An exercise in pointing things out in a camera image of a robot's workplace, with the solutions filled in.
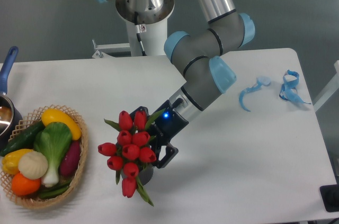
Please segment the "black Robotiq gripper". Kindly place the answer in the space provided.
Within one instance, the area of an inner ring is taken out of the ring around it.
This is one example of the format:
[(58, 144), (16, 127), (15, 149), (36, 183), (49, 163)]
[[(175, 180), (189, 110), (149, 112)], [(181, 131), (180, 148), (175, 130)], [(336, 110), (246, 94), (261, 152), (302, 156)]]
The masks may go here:
[[(157, 110), (163, 110), (162, 114), (151, 124), (147, 130), (151, 136), (156, 136), (150, 142), (152, 148), (165, 147), (165, 155), (162, 159), (158, 159), (153, 163), (153, 166), (160, 169), (165, 168), (169, 162), (178, 154), (179, 150), (174, 147), (170, 140), (177, 135), (183, 128), (185, 128), (189, 122), (182, 118), (176, 111), (179, 105), (183, 104), (183, 99), (177, 99), (173, 104), (169, 100), (164, 102)], [(131, 117), (135, 117), (137, 111), (144, 111), (146, 117), (149, 117), (148, 108), (145, 106), (139, 106), (133, 112), (130, 113)]]

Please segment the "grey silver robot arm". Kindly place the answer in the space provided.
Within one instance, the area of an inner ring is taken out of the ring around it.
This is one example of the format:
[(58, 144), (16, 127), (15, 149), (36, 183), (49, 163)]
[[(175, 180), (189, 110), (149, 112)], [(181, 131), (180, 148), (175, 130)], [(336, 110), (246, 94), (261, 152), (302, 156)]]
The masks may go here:
[(184, 31), (168, 35), (155, 30), (146, 37), (151, 25), (164, 23), (174, 9), (174, 0), (115, 0), (119, 15), (131, 24), (130, 52), (134, 56), (157, 55), (164, 51), (169, 61), (185, 79), (161, 106), (163, 114), (151, 123), (155, 137), (152, 150), (166, 154), (153, 165), (165, 167), (178, 150), (170, 143), (184, 127), (202, 113), (236, 81), (235, 73), (221, 56), (250, 42), (255, 26), (245, 13), (238, 13), (233, 0), (199, 0), (208, 29), (197, 36)]

